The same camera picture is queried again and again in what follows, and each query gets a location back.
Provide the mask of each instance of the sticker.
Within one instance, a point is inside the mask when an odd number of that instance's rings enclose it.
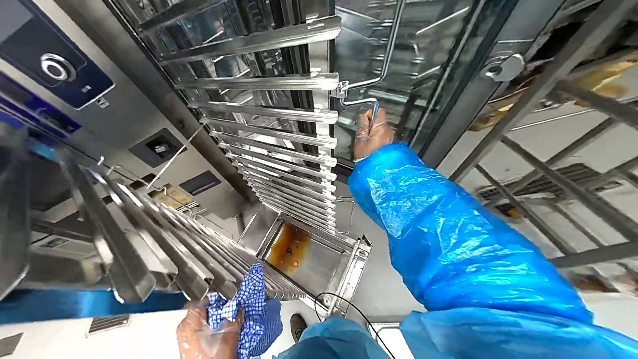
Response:
[[[102,96],[95,99],[95,103],[100,106],[101,109],[106,109],[110,103],[106,101]]]

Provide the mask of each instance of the hand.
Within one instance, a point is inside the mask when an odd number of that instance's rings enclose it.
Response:
[[[234,322],[224,320],[211,330],[206,322],[206,309],[199,303],[189,303],[186,317],[177,326],[177,343],[181,359],[236,359],[237,343],[243,311]]]
[[[372,127],[370,127],[371,118],[372,110],[359,115],[359,130],[354,146],[355,162],[368,157],[382,146],[394,142],[394,129],[388,125],[385,109],[379,109]]]

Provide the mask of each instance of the control panel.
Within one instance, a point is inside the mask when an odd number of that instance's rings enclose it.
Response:
[[[114,87],[30,0],[2,0],[0,57],[76,109]]]

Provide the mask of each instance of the shoe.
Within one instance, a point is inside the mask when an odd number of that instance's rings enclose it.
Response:
[[[301,334],[308,327],[306,321],[300,314],[293,314],[290,317],[290,330],[292,331],[292,337],[295,339],[295,343],[299,342]]]

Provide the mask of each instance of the drip tray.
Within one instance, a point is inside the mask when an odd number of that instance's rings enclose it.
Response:
[[[264,205],[239,244],[301,287],[306,292],[302,300],[311,307],[321,292],[351,300],[371,250],[365,238],[327,233]],[[317,303],[323,316],[343,316],[348,309],[347,303],[327,294]]]

